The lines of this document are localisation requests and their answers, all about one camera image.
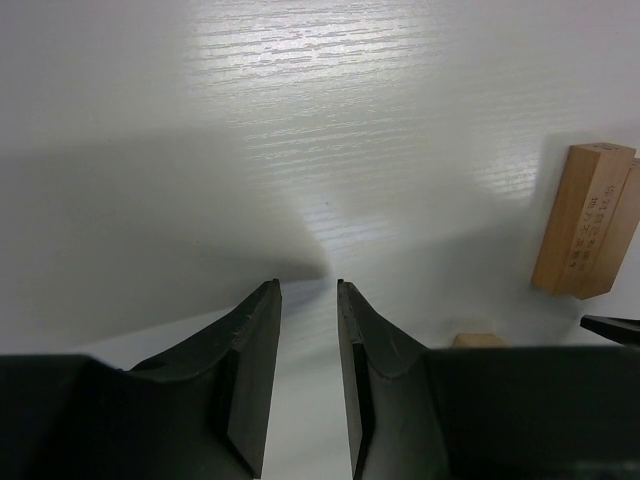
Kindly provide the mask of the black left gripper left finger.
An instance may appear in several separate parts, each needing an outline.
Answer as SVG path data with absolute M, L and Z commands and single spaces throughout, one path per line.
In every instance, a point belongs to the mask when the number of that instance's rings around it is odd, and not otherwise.
M 93 359 L 87 479 L 256 479 L 281 322 L 278 280 L 175 346 L 124 370 Z

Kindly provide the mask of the light wood cube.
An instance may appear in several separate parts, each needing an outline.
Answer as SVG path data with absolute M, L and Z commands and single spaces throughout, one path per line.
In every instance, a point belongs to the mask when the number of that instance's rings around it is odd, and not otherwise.
M 490 333 L 460 333 L 451 344 L 452 348 L 501 348 L 507 343 L 501 337 Z

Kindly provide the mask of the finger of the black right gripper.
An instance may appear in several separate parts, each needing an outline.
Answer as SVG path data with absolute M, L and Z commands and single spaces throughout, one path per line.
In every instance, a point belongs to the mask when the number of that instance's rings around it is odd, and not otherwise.
M 585 315 L 580 320 L 580 326 L 621 345 L 640 345 L 639 320 Z

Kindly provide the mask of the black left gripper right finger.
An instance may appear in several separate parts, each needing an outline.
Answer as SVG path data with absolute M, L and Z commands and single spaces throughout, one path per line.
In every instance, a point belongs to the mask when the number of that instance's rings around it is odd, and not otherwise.
M 448 479 L 427 348 L 343 279 L 337 282 L 337 323 L 352 477 Z

